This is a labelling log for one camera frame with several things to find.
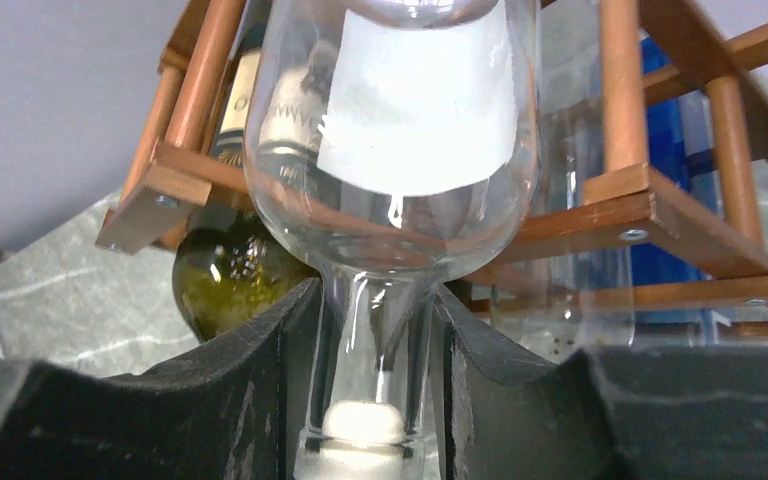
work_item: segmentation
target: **gray wall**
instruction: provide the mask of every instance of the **gray wall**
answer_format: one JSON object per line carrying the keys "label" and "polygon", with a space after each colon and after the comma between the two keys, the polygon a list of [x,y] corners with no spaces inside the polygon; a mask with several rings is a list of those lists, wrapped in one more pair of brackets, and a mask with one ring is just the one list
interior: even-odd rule
{"label": "gray wall", "polygon": [[[702,3],[728,36],[768,21],[768,0]],[[27,245],[121,185],[184,4],[0,0],[1,247]]]}

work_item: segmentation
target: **white label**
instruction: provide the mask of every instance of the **white label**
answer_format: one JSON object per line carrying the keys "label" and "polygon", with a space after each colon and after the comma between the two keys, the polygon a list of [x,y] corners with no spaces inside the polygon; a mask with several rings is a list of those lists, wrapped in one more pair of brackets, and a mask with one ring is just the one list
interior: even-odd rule
{"label": "white label", "polygon": [[254,81],[257,77],[257,64],[260,62],[260,50],[252,50],[240,58],[234,83],[231,85],[231,95],[228,106],[219,127],[221,133],[229,130],[244,130],[249,118]]}
{"label": "white label", "polygon": [[328,83],[336,61],[334,47],[320,42],[311,52],[307,65],[281,75],[260,129],[261,146],[289,142],[319,151],[322,135],[318,127],[325,113]]}
{"label": "white label", "polygon": [[317,166],[376,193],[435,195],[510,160],[516,124],[504,1],[439,30],[347,11]]}

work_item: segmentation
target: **wooden rack post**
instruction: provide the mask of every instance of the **wooden rack post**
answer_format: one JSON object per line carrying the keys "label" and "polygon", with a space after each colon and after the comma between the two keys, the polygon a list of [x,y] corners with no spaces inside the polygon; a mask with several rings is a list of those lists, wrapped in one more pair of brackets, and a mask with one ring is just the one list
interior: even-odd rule
{"label": "wooden rack post", "polygon": [[[554,2],[542,0],[544,7]],[[208,195],[247,194],[243,172],[203,150],[205,126],[244,6],[244,0],[190,1],[163,52],[158,94],[123,201],[108,215],[99,245],[116,245],[126,253],[150,244],[174,250],[180,235],[167,232]],[[605,172],[584,183],[582,207],[528,219],[510,246],[469,279],[526,296],[542,287],[511,263],[651,242],[716,280],[636,287],[633,305],[624,304],[629,297],[617,292],[589,292],[595,305],[669,310],[736,306],[750,299],[768,304],[768,252],[749,168],[751,161],[768,161],[768,98],[747,73],[768,64],[768,24],[726,41],[693,0],[602,1],[600,20]],[[671,65],[642,74],[639,28]],[[646,106],[694,90],[711,99],[727,221],[648,162]],[[586,110],[578,105],[565,114]],[[222,192],[233,195],[223,197]],[[252,208],[250,202],[235,206]],[[631,229],[648,237],[629,240],[623,233]],[[486,302],[475,305],[482,308]],[[759,328],[753,326],[752,335]]]}

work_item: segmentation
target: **bottle label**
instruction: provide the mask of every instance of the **bottle label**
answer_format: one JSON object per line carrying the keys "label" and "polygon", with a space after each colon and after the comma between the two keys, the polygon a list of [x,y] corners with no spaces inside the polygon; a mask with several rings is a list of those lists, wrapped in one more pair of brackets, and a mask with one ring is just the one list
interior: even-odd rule
{"label": "bottle label", "polygon": [[336,49],[319,42],[306,65],[281,76],[261,126],[258,155],[262,171],[332,208],[340,182],[317,168],[316,156],[336,61]]}
{"label": "bottle label", "polygon": [[[518,129],[507,21],[505,1],[473,22],[431,30],[385,27],[347,10],[319,168],[393,196],[436,195],[493,175],[512,158]],[[523,91],[533,79],[524,80]]]}
{"label": "bottle label", "polygon": [[219,133],[216,134],[210,150],[213,158],[239,168],[243,168],[243,135],[249,117],[249,105],[259,62],[259,49],[250,50],[240,58]]}

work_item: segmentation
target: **marble surface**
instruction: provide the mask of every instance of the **marble surface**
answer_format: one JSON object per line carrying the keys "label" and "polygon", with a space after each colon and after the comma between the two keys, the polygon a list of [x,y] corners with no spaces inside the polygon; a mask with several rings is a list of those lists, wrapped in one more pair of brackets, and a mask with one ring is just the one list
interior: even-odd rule
{"label": "marble surface", "polygon": [[93,243],[113,194],[0,264],[5,355],[96,376],[141,373],[198,345],[172,298],[174,256]]}

